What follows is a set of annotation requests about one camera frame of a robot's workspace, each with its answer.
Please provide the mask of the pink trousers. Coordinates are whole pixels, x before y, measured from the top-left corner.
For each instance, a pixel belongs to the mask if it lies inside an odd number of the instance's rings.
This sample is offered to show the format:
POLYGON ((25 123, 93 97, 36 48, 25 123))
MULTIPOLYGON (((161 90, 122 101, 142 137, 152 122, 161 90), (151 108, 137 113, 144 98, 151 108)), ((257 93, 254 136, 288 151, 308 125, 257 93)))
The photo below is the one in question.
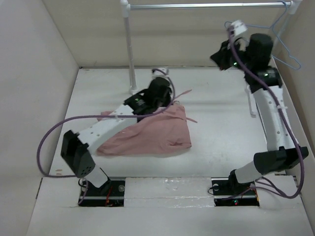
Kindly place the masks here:
POLYGON ((99 156, 136 156, 179 154, 192 147, 188 118, 183 105, 175 101, 165 112, 144 118, 104 142, 99 156))

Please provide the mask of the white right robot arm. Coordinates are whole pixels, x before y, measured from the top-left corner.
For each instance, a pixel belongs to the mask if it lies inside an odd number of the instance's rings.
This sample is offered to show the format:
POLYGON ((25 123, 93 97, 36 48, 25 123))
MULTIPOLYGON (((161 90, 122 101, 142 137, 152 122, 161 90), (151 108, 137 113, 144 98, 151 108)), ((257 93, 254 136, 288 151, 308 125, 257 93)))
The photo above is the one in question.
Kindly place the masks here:
POLYGON ((250 36, 248 46, 240 50, 239 40, 234 41, 235 51, 244 64, 244 78, 253 95, 263 124, 267 150, 254 155, 249 164, 230 173, 227 187, 234 194, 245 189, 246 183, 269 173, 295 167, 299 157, 306 158, 307 147, 301 147, 292 134, 283 101, 283 83, 277 68, 269 65, 273 40, 267 34, 250 36))

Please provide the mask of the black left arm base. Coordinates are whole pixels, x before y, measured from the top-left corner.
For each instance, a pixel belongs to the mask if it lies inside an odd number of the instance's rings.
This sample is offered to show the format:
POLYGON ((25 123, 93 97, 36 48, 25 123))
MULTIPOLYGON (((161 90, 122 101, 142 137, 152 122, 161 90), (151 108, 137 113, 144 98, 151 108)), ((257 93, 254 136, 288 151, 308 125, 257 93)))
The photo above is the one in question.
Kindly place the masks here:
POLYGON ((78 206, 80 207, 123 207, 125 199, 125 178, 112 179, 105 190, 100 190, 85 180, 78 181, 81 187, 78 206))

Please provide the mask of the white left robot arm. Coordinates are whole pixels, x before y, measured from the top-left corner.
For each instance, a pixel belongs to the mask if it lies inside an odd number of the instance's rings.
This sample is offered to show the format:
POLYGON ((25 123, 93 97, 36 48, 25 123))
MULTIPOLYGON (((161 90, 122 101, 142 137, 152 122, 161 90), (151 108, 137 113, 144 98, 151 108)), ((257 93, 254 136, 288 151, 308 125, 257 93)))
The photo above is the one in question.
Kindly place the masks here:
POLYGON ((123 129, 158 114, 160 107, 168 106, 171 102, 171 85, 167 76, 154 76, 148 88, 126 99, 102 120, 78 133, 67 131, 63 136, 61 157, 75 176, 84 178, 97 194, 106 194, 111 179, 96 165, 92 155, 123 129))

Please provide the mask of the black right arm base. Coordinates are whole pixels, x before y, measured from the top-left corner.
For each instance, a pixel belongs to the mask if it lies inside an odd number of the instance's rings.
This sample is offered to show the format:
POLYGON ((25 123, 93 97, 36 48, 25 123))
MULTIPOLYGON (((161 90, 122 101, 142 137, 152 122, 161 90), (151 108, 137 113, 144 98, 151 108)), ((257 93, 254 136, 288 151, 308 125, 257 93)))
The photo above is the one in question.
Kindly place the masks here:
POLYGON ((216 207, 258 207, 259 199, 254 182, 232 186, 227 177, 211 178, 208 193, 216 207))

